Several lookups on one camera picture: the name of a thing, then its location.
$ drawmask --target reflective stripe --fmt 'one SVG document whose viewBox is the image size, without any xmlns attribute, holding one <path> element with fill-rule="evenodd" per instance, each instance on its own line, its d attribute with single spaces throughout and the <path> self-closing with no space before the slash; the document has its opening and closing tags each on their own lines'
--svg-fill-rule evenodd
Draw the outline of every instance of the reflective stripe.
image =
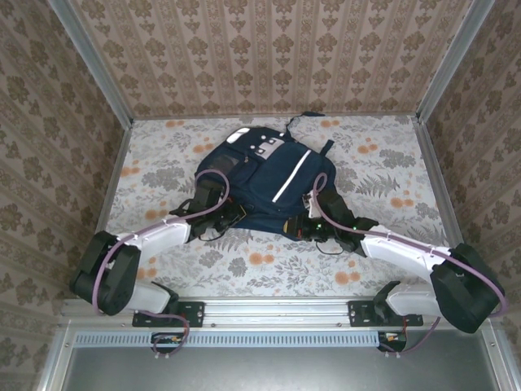
<svg viewBox="0 0 521 391">
<path fill-rule="evenodd" d="M 235 132 L 233 132 L 227 139 L 226 141 L 230 144 L 233 144 L 235 143 L 239 137 L 241 137 L 243 134 L 246 134 L 247 132 L 250 131 L 250 128 L 241 128 Z"/>
<path fill-rule="evenodd" d="M 284 185 L 282 185 L 282 187 L 278 190 L 277 194 L 275 195 L 275 197 L 271 200 L 271 202 L 277 202 L 277 200 L 280 198 L 280 196 L 283 194 L 283 192 L 286 190 L 286 188 L 288 186 L 290 186 L 290 183 L 291 181 L 293 180 L 293 178 L 295 177 L 297 171 L 299 170 L 300 166 L 304 163 L 304 160 L 306 160 L 309 156 L 309 154 L 311 153 L 311 150 L 309 149 L 305 154 L 304 156 L 302 156 L 299 160 L 299 162 L 297 163 L 295 169 L 293 169 L 293 172 L 291 173 L 290 177 L 286 180 L 286 182 L 284 183 Z"/>
</svg>

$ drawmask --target gray metal panel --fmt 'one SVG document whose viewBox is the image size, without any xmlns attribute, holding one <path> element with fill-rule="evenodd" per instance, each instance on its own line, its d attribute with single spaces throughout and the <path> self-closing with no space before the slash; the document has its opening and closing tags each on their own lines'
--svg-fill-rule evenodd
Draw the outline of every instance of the gray metal panel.
<svg viewBox="0 0 521 391">
<path fill-rule="evenodd" d="M 402 358 L 371 348 L 193 348 L 170 359 L 149 349 L 75 349 L 63 389 L 499 390 L 483 339 L 457 332 L 437 332 Z"/>
</svg>

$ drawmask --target floral fabric surface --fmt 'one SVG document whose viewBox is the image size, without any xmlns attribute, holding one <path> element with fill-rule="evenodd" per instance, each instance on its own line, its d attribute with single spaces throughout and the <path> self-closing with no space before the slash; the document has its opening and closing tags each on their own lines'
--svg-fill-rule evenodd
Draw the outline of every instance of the floral fabric surface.
<svg viewBox="0 0 521 391">
<path fill-rule="evenodd" d="M 289 118 L 136 121 L 108 230 L 143 228 L 194 192 L 200 161 L 239 127 L 285 130 Z M 336 186 L 355 216 L 378 220 L 409 237 L 442 244 L 444 229 L 407 116 L 304 117 L 294 137 L 337 167 Z M 335 253 L 334 241 L 321 245 Z M 315 244 L 232 229 L 213 242 L 194 240 L 142 259 L 139 279 L 154 279 L 184 297 L 303 297 L 376 293 L 392 279 L 414 278 L 384 261 L 325 255 Z"/>
</svg>

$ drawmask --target wire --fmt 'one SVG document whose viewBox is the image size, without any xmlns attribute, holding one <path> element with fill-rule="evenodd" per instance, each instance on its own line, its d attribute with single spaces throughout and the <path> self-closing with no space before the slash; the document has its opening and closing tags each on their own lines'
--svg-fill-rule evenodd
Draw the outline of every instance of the wire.
<svg viewBox="0 0 521 391">
<path fill-rule="evenodd" d="M 187 216 L 182 216 L 182 217 L 176 216 L 176 217 L 169 218 L 168 220 L 161 220 L 160 222 L 157 222 L 156 224 L 152 224 L 151 226 L 143 228 L 140 231 L 137 231 L 137 232 L 135 232 L 133 234 L 130 234 L 130 235 L 124 237 L 123 239 L 118 241 L 116 244 L 114 244 L 112 246 L 112 248 L 107 252 L 107 255 L 105 256 L 105 258 L 101 262 L 101 266 L 99 267 L 99 271 L 98 271 L 98 274 L 96 275 L 96 280 L 94 281 L 94 286 L 93 286 L 93 289 L 92 289 L 92 306 L 94 307 L 94 312 L 96 314 L 98 314 L 98 315 L 102 315 L 103 314 L 99 310 L 99 307 L 98 307 L 99 286 L 101 284 L 101 279 L 103 277 L 103 273 L 105 272 L 105 268 L 107 267 L 108 262 L 111 260 L 112 256 L 118 250 L 119 247 L 121 247 L 123 244 L 125 244 L 126 242 L 128 242 L 131 239 L 139 237 L 140 235 L 144 235 L 144 234 L 150 233 L 151 231 L 153 231 L 153 230 L 155 230 L 157 228 L 163 227 L 164 225 L 173 224 L 175 222 L 184 222 L 188 218 L 204 216 L 205 214 L 211 213 L 214 210 L 219 209 L 226 202 L 226 200 L 228 199 L 228 195 L 230 194 L 230 182 L 228 181 L 228 178 L 221 171 L 218 171 L 216 169 L 205 169 L 205 170 L 201 171 L 195 177 L 195 183 L 197 183 L 197 180 L 202 175 L 205 175 L 205 174 L 217 174 L 217 175 L 221 176 L 224 179 L 224 182 L 225 182 L 225 185 L 226 185 L 226 187 L 225 187 L 225 194 L 224 194 L 222 199 L 217 204 L 215 204 L 211 208 L 203 210 L 201 212 L 192 213 L 192 214 L 189 214 Z"/>
<path fill-rule="evenodd" d="M 342 231 L 351 232 L 351 233 L 357 234 L 357 235 L 379 236 L 379 237 L 382 237 L 382 238 L 386 238 L 388 240 L 394 240 L 396 242 L 399 242 L 399 243 L 402 243 L 402 244 L 406 244 L 406 245 L 408 245 L 408 246 L 410 246 L 412 248 L 416 248 L 418 250 L 422 250 L 425 253 L 431 253 L 432 255 L 436 255 L 437 257 L 442 257 L 445 260 L 447 260 L 449 262 L 452 262 L 454 265 L 460 267 L 464 271 L 467 271 L 468 273 L 474 275 L 475 277 L 477 277 L 478 279 L 483 281 L 497 295 L 497 298 L 499 299 L 499 301 L 501 303 L 501 308 L 497 312 L 495 312 L 494 314 L 490 314 L 489 318 L 495 318 L 497 316 L 501 316 L 508 310 L 508 302 L 506 301 L 505 296 L 503 295 L 503 293 L 501 293 L 499 288 L 490 279 L 488 279 L 485 275 L 481 274 L 480 272 L 478 272 L 477 270 L 471 268 L 470 266 L 465 265 L 463 262 L 459 261 L 458 259 L 456 259 L 454 257 L 451 257 L 450 255 L 447 255 L 445 253 L 442 253 L 441 251 L 434 250 L 434 249 L 432 249 L 432 248 L 430 248 L 430 247 L 428 247 L 426 245 L 416 243 L 416 242 L 414 242 L 412 240 L 408 240 L 406 238 L 401 238 L 400 236 L 384 234 L 383 232 L 377 232 L 377 231 L 354 230 L 353 228 L 349 228 L 348 226 L 343 226 L 343 225 L 339 224 L 338 222 L 336 222 L 335 220 L 331 219 L 329 216 L 327 216 L 324 213 L 324 211 L 320 207 L 320 204 L 318 203 L 318 199 L 317 199 L 317 194 L 319 192 L 318 191 L 318 183 L 320 182 L 321 179 L 324 179 L 324 183 L 326 183 L 327 175 L 325 173 L 320 173 L 315 178 L 315 182 L 313 184 L 313 201 L 314 201 L 315 205 L 317 206 L 317 210 L 321 214 L 321 216 L 327 222 L 329 222 L 332 226 L 335 226 L 336 228 L 338 228 L 338 229 L 340 229 Z"/>
<path fill-rule="evenodd" d="M 226 228 L 226 229 L 222 232 L 222 234 L 220 234 L 219 236 L 216 236 L 215 238 L 211 238 L 211 239 L 201 239 L 201 236 L 202 236 L 202 235 L 200 235 L 200 236 L 197 237 L 197 239 L 199 239 L 201 242 L 212 242 L 212 241 L 214 241 L 214 240 L 217 240 L 217 239 L 222 238 L 222 237 L 225 235 L 225 233 L 226 233 L 227 231 L 228 231 L 228 228 Z"/>
<path fill-rule="evenodd" d="M 400 356 L 402 354 L 413 353 L 416 349 L 418 349 L 420 346 L 422 346 L 425 343 L 425 341 L 429 338 L 429 336 L 431 336 L 431 334 L 436 329 L 436 326 L 438 326 L 438 323 L 440 322 L 440 320 L 441 320 L 441 318 L 436 318 L 436 320 L 432 324 L 431 328 L 429 328 L 429 331 L 427 332 L 427 334 L 425 334 L 423 336 L 423 338 L 415 346 L 413 346 L 411 348 L 404 349 L 401 352 L 396 352 L 391 346 L 383 344 L 382 342 L 380 342 L 380 346 L 382 346 L 383 348 L 387 349 L 388 353 L 394 354 L 395 356 Z"/>
<path fill-rule="evenodd" d="M 186 340 L 188 339 L 188 336 L 190 335 L 190 324 L 182 316 L 174 315 L 174 314 L 154 314 L 153 312 L 150 312 L 150 311 L 139 311 L 139 312 L 141 312 L 142 314 L 145 314 L 146 316 L 151 316 L 153 318 L 176 319 L 176 320 L 180 320 L 182 322 L 182 324 L 185 328 L 185 331 L 183 332 L 182 340 L 181 340 L 181 342 L 179 342 L 179 345 L 177 345 L 174 350 L 172 350 L 171 352 L 168 353 L 168 355 L 173 355 L 173 354 L 177 353 L 182 348 L 182 346 L 186 343 Z M 152 351 L 156 354 L 156 357 L 159 357 L 159 355 L 162 354 L 157 351 L 157 343 L 160 340 L 167 338 L 168 336 L 169 336 L 168 334 L 162 334 L 160 336 L 157 336 L 154 339 L 154 343 L 152 345 Z"/>
<path fill-rule="evenodd" d="M 318 247 L 318 242 L 315 242 L 315 247 L 317 248 L 318 251 L 320 251 L 324 255 L 340 255 L 340 254 L 344 253 L 344 249 L 343 248 L 342 248 L 342 251 L 340 253 L 326 253 L 325 251 L 322 251 L 322 249 L 320 247 Z"/>
</svg>

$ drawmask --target black bracket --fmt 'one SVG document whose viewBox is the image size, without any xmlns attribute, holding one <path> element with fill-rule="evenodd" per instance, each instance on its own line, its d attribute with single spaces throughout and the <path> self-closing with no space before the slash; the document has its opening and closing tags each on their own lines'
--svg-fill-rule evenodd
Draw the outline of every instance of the black bracket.
<svg viewBox="0 0 521 391">
<path fill-rule="evenodd" d="M 410 314 L 401 316 L 396 314 L 387 304 L 387 295 L 400 283 L 400 281 L 391 281 L 380 292 L 376 294 L 373 300 L 353 300 L 348 302 L 349 322 L 351 327 L 407 327 L 423 326 L 422 315 Z"/>
<path fill-rule="evenodd" d="M 400 316 L 397 314 L 381 318 L 374 309 L 372 300 L 354 300 L 348 302 L 349 323 L 351 327 L 407 327 L 423 326 L 422 315 Z"/>
<path fill-rule="evenodd" d="M 183 317 L 190 324 L 190 328 L 200 328 L 204 321 L 204 302 L 179 301 L 175 314 Z M 171 318 L 156 318 L 138 312 L 132 319 L 133 327 L 183 327 L 181 320 Z"/>
<path fill-rule="evenodd" d="M 179 295 L 172 289 L 155 283 L 170 294 L 170 301 L 161 314 L 174 314 L 183 317 L 188 321 L 190 327 L 199 328 L 204 321 L 204 302 L 203 301 L 179 301 Z M 157 318 L 137 312 L 132 318 L 133 327 L 183 327 L 183 322 L 173 318 Z"/>
</svg>

